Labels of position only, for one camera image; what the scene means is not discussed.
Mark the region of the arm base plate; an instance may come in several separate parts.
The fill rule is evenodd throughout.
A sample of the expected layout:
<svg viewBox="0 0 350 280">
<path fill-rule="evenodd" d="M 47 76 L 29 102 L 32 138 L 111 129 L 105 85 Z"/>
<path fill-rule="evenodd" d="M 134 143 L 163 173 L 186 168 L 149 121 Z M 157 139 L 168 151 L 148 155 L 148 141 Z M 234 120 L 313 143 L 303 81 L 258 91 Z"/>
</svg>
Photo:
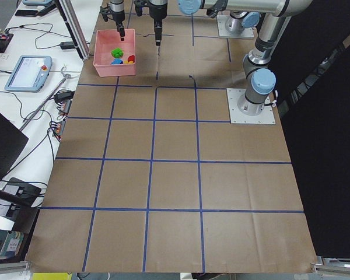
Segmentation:
<svg viewBox="0 0 350 280">
<path fill-rule="evenodd" d="M 230 122 L 232 124 L 275 125 L 272 106 L 253 104 L 246 99 L 246 89 L 227 88 Z"/>
<path fill-rule="evenodd" d="M 235 19 L 229 15 L 218 15 L 218 36 L 227 39 L 247 39 L 254 38 L 253 28 L 242 26 L 242 19 Z"/>
</svg>

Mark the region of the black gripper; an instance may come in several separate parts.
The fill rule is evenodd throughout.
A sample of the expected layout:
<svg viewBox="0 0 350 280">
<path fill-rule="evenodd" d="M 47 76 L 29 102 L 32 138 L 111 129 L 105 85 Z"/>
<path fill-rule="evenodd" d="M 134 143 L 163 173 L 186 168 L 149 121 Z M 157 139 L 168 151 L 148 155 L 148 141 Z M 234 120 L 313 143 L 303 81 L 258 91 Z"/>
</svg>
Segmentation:
<svg viewBox="0 0 350 280">
<path fill-rule="evenodd" d="M 117 32 L 119 32 L 120 40 L 125 40 L 125 28 L 122 25 L 125 20 L 124 1 L 110 0 L 109 9 L 111 11 L 113 20 L 116 22 Z"/>
<path fill-rule="evenodd" d="M 149 0 L 149 15 L 154 19 L 155 44 L 160 46 L 162 40 L 162 20 L 167 16 L 167 0 Z"/>
</svg>

